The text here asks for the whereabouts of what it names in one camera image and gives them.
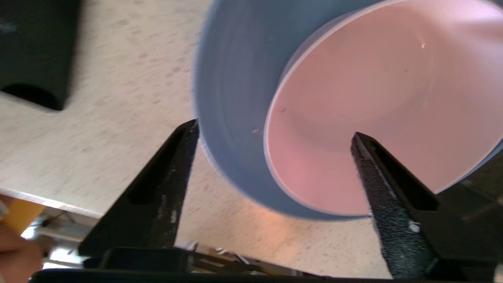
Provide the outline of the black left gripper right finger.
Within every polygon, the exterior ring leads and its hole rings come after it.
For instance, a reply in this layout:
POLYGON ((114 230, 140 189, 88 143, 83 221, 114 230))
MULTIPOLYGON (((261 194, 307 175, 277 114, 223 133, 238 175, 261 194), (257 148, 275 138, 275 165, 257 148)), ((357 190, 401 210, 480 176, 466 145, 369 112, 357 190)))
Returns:
POLYGON ((377 140, 356 132, 351 154, 382 256, 394 279, 492 281, 502 262, 502 207, 472 189, 445 200, 377 140))

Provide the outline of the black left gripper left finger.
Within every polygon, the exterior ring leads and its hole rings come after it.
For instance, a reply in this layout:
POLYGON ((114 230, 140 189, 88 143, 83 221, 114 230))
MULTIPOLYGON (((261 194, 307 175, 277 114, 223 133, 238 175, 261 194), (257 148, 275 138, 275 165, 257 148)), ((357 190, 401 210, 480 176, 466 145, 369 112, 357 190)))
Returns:
POLYGON ((198 139, 197 120, 179 125, 81 242, 79 254, 173 247, 198 139))

